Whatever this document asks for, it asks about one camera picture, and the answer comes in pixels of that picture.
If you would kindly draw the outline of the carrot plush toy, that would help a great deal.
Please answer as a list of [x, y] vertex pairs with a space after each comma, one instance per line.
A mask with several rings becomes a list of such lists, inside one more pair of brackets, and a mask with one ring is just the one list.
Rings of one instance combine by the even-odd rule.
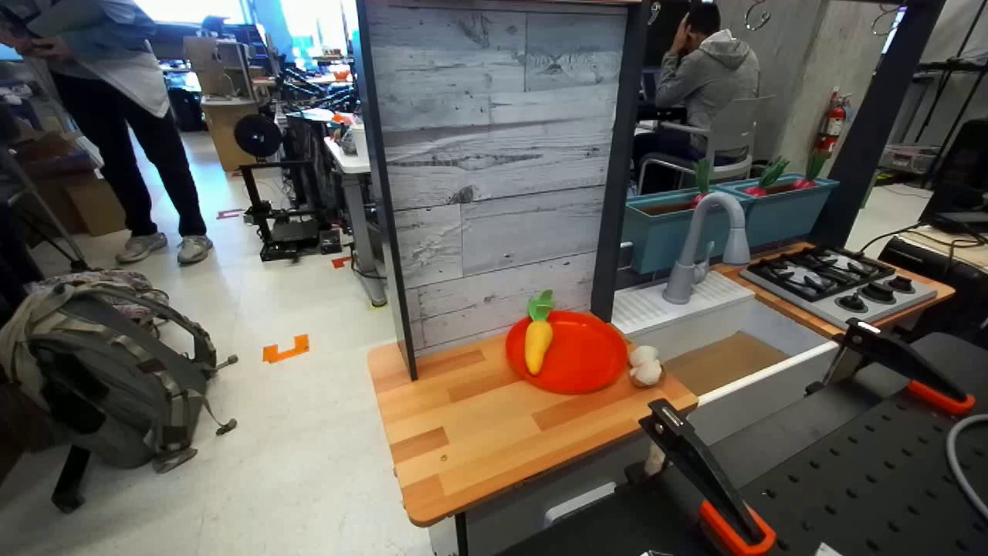
[[550, 311], [553, 311], [557, 299], [550, 290], [537, 294], [528, 299], [526, 311], [528, 311], [528, 328], [526, 328], [526, 367], [532, 373], [542, 370], [546, 352], [553, 347], [553, 326], [550, 326]]

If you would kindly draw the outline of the white garlic toy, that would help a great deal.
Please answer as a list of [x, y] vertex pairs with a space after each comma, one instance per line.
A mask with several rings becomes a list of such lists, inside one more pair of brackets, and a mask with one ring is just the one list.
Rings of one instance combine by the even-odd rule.
[[635, 388], [653, 388], [664, 377], [662, 356], [653, 347], [629, 350], [629, 381]]

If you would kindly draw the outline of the left radish toy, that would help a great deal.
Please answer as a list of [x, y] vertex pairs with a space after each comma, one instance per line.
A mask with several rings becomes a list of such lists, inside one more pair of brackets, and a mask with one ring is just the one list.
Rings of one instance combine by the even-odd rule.
[[699, 194], [699, 199], [711, 194], [711, 184], [713, 184], [713, 164], [711, 164], [711, 157], [701, 157], [701, 162], [696, 164], [696, 177], [690, 177], [696, 194]]

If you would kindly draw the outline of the right radish toy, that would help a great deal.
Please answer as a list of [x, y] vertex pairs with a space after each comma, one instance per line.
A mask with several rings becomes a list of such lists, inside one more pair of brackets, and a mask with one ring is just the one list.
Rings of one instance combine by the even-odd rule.
[[766, 199], [772, 194], [772, 188], [779, 186], [779, 179], [783, 177], [790, 162], [779, 157], [774, 164], [766, 167], [766, 172], [760, 177], [757, 186], [746, 188], [751, 199]]

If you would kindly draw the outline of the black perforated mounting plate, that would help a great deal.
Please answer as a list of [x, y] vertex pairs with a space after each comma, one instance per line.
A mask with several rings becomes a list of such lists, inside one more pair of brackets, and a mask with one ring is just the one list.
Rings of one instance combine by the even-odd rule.
[[983, 405], [949, 417], [897, 394], [837, 415], [803, 400], [713, 453], [779, 531], [772, 556], [988, 556]]

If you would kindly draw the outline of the grey wood backdrop panel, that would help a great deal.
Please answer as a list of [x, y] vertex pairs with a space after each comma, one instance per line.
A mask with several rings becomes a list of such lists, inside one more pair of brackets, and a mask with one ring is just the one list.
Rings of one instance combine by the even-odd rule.
[[653, 0], [358, 0], [399, 350], [603, 316]]

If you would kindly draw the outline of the left teal planter box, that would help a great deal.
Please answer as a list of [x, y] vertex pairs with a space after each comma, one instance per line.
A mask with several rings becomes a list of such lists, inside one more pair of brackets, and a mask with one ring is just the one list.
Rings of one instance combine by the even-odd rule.
[[[629, 245], [629, 268], [635, 274], [662, 277], [674, 271], [699, 202], [696, 191], [678, 188], [640, 194], [622, 203], [622, 241]], [[726, 263], [726, 232], [726, 213], [713, 209], [704, 232], [707, 263]]]

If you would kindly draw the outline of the teal planter box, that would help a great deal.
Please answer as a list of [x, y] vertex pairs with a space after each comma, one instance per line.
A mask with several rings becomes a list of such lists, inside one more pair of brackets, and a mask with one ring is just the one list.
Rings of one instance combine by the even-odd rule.
[[[678, 188], [640, 194], [622, 203], [622, 241], [629, 245], [629, 268], [635, 274], [662, 277], [674, 271], [699, 202], [696, 191]], [[707, 263], [726, 263], [726, 232], [726, 213], [713, 209], [704, 232]]]
[[745, 188], [746, 241], [754, 251], [807, 237], [829, 194], [833, 179], [786, 179], [780, 188]]

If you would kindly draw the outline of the grey faucet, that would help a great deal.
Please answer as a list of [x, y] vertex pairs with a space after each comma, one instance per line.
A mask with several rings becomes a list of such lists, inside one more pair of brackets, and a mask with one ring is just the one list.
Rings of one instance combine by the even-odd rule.
[[689, 236], [682, 241], [678, 261], [668, 277], [664, 299], [674, 307], [684, 307], [696, 294], [696, 286], [701, 280], [699, 265], [711, 261], [704, 246], [707, 220], [713, 209], [722, 209], [730, 220], [722, 261], [730, 265], [745, 265], [751, 261], [751, 241], [746, 241], [746, 218], [738, 199], [726, 191], [711, 191], [696, 203]]

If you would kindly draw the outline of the right teal planter box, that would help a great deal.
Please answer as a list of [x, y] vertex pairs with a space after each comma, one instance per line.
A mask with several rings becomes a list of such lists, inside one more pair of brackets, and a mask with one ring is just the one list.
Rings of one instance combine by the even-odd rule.
[[780, 188], [745, 188], [746, 241], [754, 251], [807, 237], [829, 194], [833, 179], [786, 179]]

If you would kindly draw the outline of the near black orange clamp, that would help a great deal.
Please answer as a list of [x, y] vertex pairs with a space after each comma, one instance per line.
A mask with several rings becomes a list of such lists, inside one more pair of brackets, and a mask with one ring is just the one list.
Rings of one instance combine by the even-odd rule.
[[699, 524], [722, 556], [772, 556], [779, 531], [741, 498], [713, 450], [668, 400], [651, 402], [640, 427], [701, 491]]

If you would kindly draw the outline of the black orange clamp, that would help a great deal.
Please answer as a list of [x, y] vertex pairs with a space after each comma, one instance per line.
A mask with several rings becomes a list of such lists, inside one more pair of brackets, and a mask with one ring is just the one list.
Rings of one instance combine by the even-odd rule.
[[902, 373], [908, 381], [904, 394], [938, 415], [967, 417], [975, 411], [975, 395], [935, 370], [915, 347], [869, 322], [849, 319], [825, 384], [849, 384], [863, 365], [884, 365]]
[[701, 491], [699, 524], [722, 556], [772, 556], [779, 531], [741, 498], [713, 450], [668, 400], [651, 402], [640, 427]]

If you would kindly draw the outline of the gas stove top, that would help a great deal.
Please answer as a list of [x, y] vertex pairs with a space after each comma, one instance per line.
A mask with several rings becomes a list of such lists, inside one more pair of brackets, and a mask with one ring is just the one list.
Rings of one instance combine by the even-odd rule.
[[935, 299], [930, 286], [849, 251], [798, 246], [751, 263], [745, 280], [825, 326], [880, 326]]

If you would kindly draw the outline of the far black orange clamp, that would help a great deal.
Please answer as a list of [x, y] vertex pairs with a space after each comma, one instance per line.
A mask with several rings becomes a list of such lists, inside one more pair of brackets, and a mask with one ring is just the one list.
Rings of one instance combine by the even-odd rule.
[[863, 365], [884, 365], [902, 373], [908, 381], [904, 394], [938, 415], [967, 417], [975, 411], [975, 395], [935, 370], [915, 347], [869, 322], [849, 319], [825, 384], [849, 384]]

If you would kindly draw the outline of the standing person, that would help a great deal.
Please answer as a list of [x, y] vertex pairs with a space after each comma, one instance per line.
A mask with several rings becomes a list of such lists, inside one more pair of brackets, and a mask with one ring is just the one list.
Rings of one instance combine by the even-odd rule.
[[137, 0], [0, 0], [0, 42], [48, 76], [62, 110], [101, 154], [101, 177], [130, 229], [116, 261], [143, 263], [168, 245], [132, 154], [139, 139], [179, 218], [175, 263], [195, 265], [211, 256], [212, 241], [150, 49], [154, 30]]

